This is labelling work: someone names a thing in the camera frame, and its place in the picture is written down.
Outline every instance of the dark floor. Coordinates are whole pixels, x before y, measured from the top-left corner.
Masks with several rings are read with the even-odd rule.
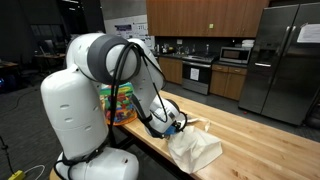
[[[52,165],[61,152],[61,146],[44,111],[39,82],[40,80],[35,87],[0,94],[0,135],[9,146],[14,171],[25,171],[43,164],[46,170],[40,179],[48,179]],[[164,90],[320,142],[319,130],[306,126],[295,127],[253,113],[244,114],[243,110],[238,109],[236,101],[215,95],[201,95],[171,83]],[[126,137],[115,130],[118,141]],[[139,159],[139,179],[176,179],[137,146],[131,146],[128,151]],[[39,170],[34,170],[26,179],[34,179],[39,173]],[[0,180],[8,179],[10,175],[5,153],[0,151]]]

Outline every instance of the light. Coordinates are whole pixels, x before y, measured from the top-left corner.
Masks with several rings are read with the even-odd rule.
[[[62,0],[62,1],[65,1],[65,2],[71,2],[71,3],[76,3],[76,4],[78,4],[78,3],[79,3],[78,1],[72,1],[72,0]]]

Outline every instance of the wall cabinet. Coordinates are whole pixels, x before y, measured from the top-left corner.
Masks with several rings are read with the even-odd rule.
[[[210,93],[239,100],[246,74],[243,68],[213,65]]]
[[[268,4],[269,0],[146,0],[148,32],[153,36],[255,37]]]
[[[182,84],[181,60],[159,57],[159,65],[167,81]]]

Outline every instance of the backsplash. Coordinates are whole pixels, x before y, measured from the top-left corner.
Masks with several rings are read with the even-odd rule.
[[[181,39],[182,44],[177,44],[177,40]],[[223,46],[233,46],[232,41],[235,43],[240,43],[244,38],[214,38],[214,37],[155,37],[155,44],[164,46],[164,44],[169,44],[169,46],[175,47],[178,49],[179,46],[183,46],[183,50],[186,47],[189,48],[190,52],[195,44],[196,51],[206,51],[206,45],[209,44],[210,52],[220,53],[220,49]]]

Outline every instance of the stainless steel refrigerator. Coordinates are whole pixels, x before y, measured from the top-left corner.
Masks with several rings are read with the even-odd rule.
[[[239,107],[300,125],[320,89],[320,3],[266,8]]]

